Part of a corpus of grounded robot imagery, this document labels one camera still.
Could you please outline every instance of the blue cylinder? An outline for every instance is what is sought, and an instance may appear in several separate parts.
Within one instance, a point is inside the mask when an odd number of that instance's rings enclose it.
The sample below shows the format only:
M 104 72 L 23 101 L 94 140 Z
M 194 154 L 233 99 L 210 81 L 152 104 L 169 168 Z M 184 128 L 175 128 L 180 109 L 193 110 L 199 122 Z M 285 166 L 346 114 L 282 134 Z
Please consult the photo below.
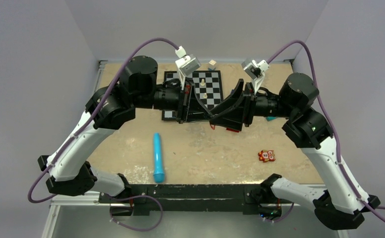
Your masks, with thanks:
M 162 145 L 160 143 L 159 133 L 154 133 L 153 148 L 154 148 L 153 178 L 155 182 L 163 182 L 165 180 L 165 172 L 163 171 Z

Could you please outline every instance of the checkered board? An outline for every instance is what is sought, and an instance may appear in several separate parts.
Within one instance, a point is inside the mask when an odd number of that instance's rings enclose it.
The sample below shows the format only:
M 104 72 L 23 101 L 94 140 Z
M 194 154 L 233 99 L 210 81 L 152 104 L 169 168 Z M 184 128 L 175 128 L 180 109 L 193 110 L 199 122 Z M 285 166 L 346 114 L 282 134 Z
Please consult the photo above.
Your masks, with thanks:
M 176 71 L 165 71 L 163 81 L 178 78 Z M 192 78 L 194 82 L 195 93 L 199 96 L 201 102 L 209 109 L 213 109 L 223 100 L 222 90 L 222 77 L 220 71 L 195 71 L 187 78 Z M 204 79 L 205 85 L 201 85 L 201 81 Z M 162 120 L 176 120 L 174 111 L 163 111 Z

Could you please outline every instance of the small red figurine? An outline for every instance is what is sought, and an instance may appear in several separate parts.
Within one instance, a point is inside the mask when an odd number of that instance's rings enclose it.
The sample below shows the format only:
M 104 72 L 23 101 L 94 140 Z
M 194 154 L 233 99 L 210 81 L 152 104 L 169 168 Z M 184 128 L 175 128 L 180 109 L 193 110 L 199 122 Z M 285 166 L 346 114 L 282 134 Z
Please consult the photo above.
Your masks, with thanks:
M 258 159 L 263 161 L 263 163 L 276 160 L 273 150 L 261 150 L 261 152 L 258 153 Z

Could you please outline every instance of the table surface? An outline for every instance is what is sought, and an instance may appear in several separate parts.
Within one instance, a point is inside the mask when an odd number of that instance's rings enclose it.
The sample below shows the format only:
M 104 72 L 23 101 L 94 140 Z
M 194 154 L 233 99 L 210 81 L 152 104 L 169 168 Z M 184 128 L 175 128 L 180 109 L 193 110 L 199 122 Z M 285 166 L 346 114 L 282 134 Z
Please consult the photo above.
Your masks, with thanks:
M 106 64 L 100 87 L 110 83 L 120 66 Z M 199 70 L 207 67 L 203 64 Z M 175 64 L 160 63 L 157 82 L 163 82 L 165 71 L 173 70 Z M 217 70 L 221 71 L 225 97 L 239 78 L 250 81 L 238 63 L 221 63 Z M 289 63 L 271 64 L 262 86 L 278 93 L 292 72 Z M 285 122 L 281 118 L 268 122 L 263 117 L 254 117 L 250 127 L 235 133 L 219 126 L 212 130 L 208 122 L 164 122 L 161 111 L 136 109 L 136 118 L 102 142 L 88 161 L 100 170 L 124 174 L 130 183 L 154 183 L 153 134 L 158 132 L 165 183 L 260 183 L 272 173 L 298 183 L 322 183 L 309 159 L 281 129 Z M 257 154 L 261 150 L 274 150 L 276 161 L 259 161 Z

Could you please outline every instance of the white wall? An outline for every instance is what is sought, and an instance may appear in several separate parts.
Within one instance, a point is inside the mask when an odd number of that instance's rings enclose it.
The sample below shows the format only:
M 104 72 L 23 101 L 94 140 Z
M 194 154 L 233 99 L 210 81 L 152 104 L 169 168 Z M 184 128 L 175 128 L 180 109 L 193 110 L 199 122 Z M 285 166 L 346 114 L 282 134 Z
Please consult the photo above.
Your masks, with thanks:
M 343 156 L 365 190 L 385 205 L 385 0 L 329 0 L 307 43 Z M 303 50 L 294 70 L 310 74 Z M 385 237 L 385 224 L 365 217 L 352 234 Z
M 36 160 L 74 127 L 96 69 L 64 0 L 0 0 L 0 238 L 41 236 L 48 203 L 26 200 Z
M 306 40 L 327 0 L 66 0 L 101 60 L 121 60 L 140 42 L 167 37 L 199 59 L 268 58 L 292 39 Z M 294 59 L 294 46 L 277 60 Z M 170 47 L 141 51 L 173 60 Z

